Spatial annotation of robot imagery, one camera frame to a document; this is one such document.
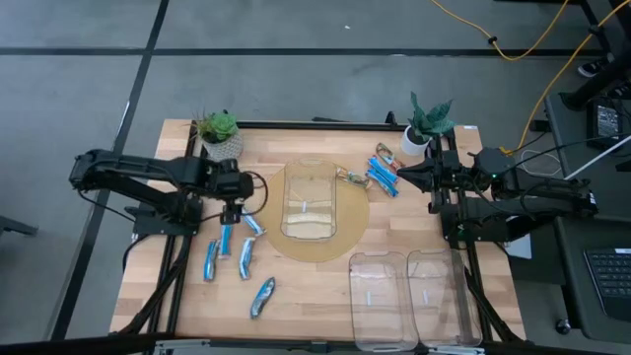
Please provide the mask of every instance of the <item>concrete floor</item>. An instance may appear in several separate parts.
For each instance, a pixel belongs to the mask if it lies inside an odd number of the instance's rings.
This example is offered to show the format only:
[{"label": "concrete floor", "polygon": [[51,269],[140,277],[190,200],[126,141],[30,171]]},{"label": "concrete floor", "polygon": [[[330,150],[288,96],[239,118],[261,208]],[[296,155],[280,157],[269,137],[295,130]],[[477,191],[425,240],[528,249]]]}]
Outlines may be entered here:
[{"label": "concrete floor", "polygon": [[[443,0],[506,48],[524,48],[558,5]],[[592,1],[602,18],[606,2]],[[145,47],[159,0],[0,0],[0,47]],[[542,47],[574,48],[587,21],[570,7]],[[618,45],[619,28],[608,28]],[[596,42],[590,44],[597,48]],[[429,1],[171,1],[157,47],[487,48],[476,30]],[[0,56],[0,214],[38,224],[36,238],[0,238],[0,343],[48,337],[49,321],[80,241],[89,205],[67,182],[72,157],[110,148],[140,56]],[[161,56],[151,61],[124,152],[151,156],[165,118],[226,108],[241,119],[324,116],[382,122],[455,99],[452,118],[480,127],[486,146],[514,146],[532,105],[566,58],[519,63],[496,57]],[[556,90],[583,82],[571,72]],[[545,137],[533,149],[549,147]],[[129,201],[113,197],[108,205]],[[131,225],[105,213],[68,337],[107,333]],[[558,335],[558,288],[516,282],[530,340],[612,353],[631,347]]]}]

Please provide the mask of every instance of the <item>transparent tray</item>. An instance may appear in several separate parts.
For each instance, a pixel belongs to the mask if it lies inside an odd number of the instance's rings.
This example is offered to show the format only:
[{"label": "transparent tray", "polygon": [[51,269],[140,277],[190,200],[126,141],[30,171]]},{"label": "transparent tray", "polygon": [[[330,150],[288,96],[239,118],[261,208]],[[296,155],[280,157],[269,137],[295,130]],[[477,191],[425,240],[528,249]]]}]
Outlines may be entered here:
[{"label": "transparent tray", "polygon": [[355,343],[360,350],[393,352],[418,344],[407,259],[399,252],[351,256],[351,311]]},{"label": "transparent tray", "polygon": [[281,231],[300,241],[325,241],[337,230],[335,223],[335,164],[299,160],[285,166]]},{"label": "transparent tray", "polygon": [[407,274],[423,344],[476,346],[481,342],[475,300],[466,287],[464,265],[456,250],[413,251],[407,257]]}]

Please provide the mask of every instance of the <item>wooden tabletop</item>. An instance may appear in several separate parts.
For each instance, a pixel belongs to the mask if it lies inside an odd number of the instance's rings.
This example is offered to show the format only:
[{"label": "wooden tabletop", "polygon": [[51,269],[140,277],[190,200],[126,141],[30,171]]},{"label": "wooden tabletop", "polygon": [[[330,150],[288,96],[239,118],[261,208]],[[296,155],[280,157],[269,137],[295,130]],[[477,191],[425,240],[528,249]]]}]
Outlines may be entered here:
[{"label": "wooden tabletop", "polygon": [[[165,121],[156,158],[183,156],[188,141],[189,120]],[[400,153],[400,132],[242,129],[245,148],[240,169],[254,170],[271,178],[286,163],[299,158],[321,158],[354,172],[366,170],[366,160],[375,154],[378,142],[385,143],[407,165],[422,158]],[[460,161],[471,165],[467,152],[481,149],[474,126],[456,127]],[[150,182],[160,189],[167,183]],[[356,252],[446,249],[438,215],[427,212],[430,194],[422,193],[403,180],[396,198],[387,197],[378,186],[368,190],[368,228],[349,252],[327,262],[299,262],[279,253],[263,236],[256,241],[250,266],[252,278],[239,277],[239,252],[251,230],[237,225],[233,231],[233,256],[217,261],[216,278],[202,281],[202,265],[208,242],[219,238],[219,222],[208,221],[193,239],[186,269],[175,333],[200,338],[229,337],[254,339],[350,340],[353,337],[348,262]],[[221,210],[217,201],[206,201],[204,215]],[[165,236],[154,236],[139,244],[129,255],[123,275],[111,330],[127,325],[147,301],[156,286],[165,246]],[[522,316],[506,256],[493,244],[477,243],[484,291],[500,317],[512,331],[525,338]],[[262,282],[276,278],[276,290],[257,320],[249,319],[249,307]],[[160,329],[165,329],[171,295],[167,294]]]}]

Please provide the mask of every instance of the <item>robotic arm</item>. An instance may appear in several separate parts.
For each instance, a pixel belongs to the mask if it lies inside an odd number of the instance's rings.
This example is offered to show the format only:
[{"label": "robotic arm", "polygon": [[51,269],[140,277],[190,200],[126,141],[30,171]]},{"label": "robotic arm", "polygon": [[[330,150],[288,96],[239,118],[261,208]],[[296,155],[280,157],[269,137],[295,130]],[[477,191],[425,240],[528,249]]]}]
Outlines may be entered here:
[{"label": "robotic arm", "polygon": [[[176,191],[163,192],[133,178],[168,181]],[[225,201],[221,223],[239,223],[243,204],[238,200],[253,194],[252,176],[241,173],[236,160],[164,161],[92,150],[75,158],[69,179],[79,191],[109,189],[140,201],[138,208],[125,208],[136,217],[138,234],[195,234],[201,222],[200,197]]]},{"label": "robotic arm", "polygon": [[[588,180],[531,176],[499,149],[482,149],[474,155],[473,167],[466,168],[455,150],[442,151],[440,143],[432,144],[423,163],[397,174],[432,193],[429,212],[441,213],[448,238],[456,226],[478,241],[509,242],[557,216],[587,218],[597,213]],[[489,188],[492,201],[483,194]],[[466,191],[480,198],[468,198]],[[451,203],[450,192],[457,194],[457,204]]]}]

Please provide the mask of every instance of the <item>green leaves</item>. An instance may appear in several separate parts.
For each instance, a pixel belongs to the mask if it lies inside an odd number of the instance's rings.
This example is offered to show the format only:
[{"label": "green leaves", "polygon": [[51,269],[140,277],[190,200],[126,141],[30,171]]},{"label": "green leaves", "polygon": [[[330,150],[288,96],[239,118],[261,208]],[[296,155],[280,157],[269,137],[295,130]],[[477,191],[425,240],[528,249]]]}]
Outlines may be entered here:
[{"label": "green leaves", "polygon": [[410,100],[414,106],[414,117],[408,121],[414,129],[415,136],[428,140],[431,136],[443,134],[456,126],[453,121],[446,119],[453,100],[434,106],[427,114],[418,105],[414,92],[411,93]]},{"label": "green leaves", "polygon": [[226,112],[211,113],[195,121],[197,134],[209,143],[221,143],[237,133],[237,118]]},{"label": "green leaves", "polygon": [[445,117],[447,117],[447,113],[450,112],[450,108],[452,108],[452,101],[453,100],[449,100],[444,104],[434,106],[434,108],[432,108],[432,110],[430,110],[427,114],[427,119],[430,122],[438,122],[445,119]]},{"label": "green leaves", "polygon": [[217,139],[224,141],[237,133],[237,118],[229,113],[211,114],[211,126],[217,134]]}]

